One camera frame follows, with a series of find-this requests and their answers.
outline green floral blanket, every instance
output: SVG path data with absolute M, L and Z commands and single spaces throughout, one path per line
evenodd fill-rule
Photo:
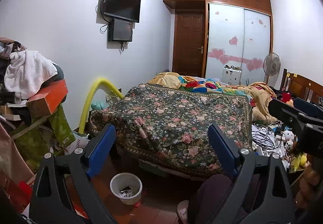
M 239 147 L 251 149 L 251 106 L 243 95 L 145 83 L 108 109 L 91 113 L 92 132 L 107 123 L 115 126 L 117 142 L 126 151 L 193 176 L 222 172 L 207 136 L 211 124 L 218 124 Z

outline white wall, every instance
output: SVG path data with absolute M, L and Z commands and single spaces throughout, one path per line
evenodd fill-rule
M 273 52 L 281 60 L 275 88 L 283 69 L 323 85 L 323 6 L 320 0 L 270 0 Z
M 120 55 L 96 23 L 98 0 L 1 0 L 0 36 L 40 51 L 64 71 L 69 90 L 63 104 L 72 129 L 98 77 L 125 94 L 169 67 L 171 14 L 163 0 L 142 0 L 133 42 Z

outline pink heart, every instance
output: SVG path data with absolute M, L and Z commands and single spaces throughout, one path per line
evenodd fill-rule
M 234 36 L 231 40 L 229 40 L 230 45 L 237 45 L 238 38 Z
M 253 58 L 253 59 L 252 59 L 252 63 L 253 63 L 253 65 L 255 66 L 255 69 L 258 69 L 258 68 L 260 68 L 260 67 L 262 67 L 262 66 L 263 66 L 263 61 L 262 61 L 262 59 Z
M 219 59 L 221 55 L 224 55 L 224 50 L 223 49 L 213 48 L 212 49 L 212 54 L 213 54 L 214 58 Z
M 221 55 L 220 56 L 220 61 L 223 63 L 223 64 L 226 64 L 230 59 L 229 59 L 229 56 L 227 56 L 227 55 Z
M 252 61 L 249 61 L 247 63 L 247 69 L 249 70 L 249 72 L 251 72 L 254 68 L 255 68 L 255 65 L 252 63 Z

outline wooden bed frame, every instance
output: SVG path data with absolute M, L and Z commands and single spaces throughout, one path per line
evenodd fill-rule
M 293 97 L 302 98 L 305 101 L 317 103 L 320 96 L 323 96 L 323 86 L 298 74 L 287 72 L 284 69 L 281 91 L 289 91 Z

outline flat screen tv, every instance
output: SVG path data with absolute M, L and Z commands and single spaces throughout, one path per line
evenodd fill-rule
M 105 0 L 105 15 L 139 22 L 141 0 Z

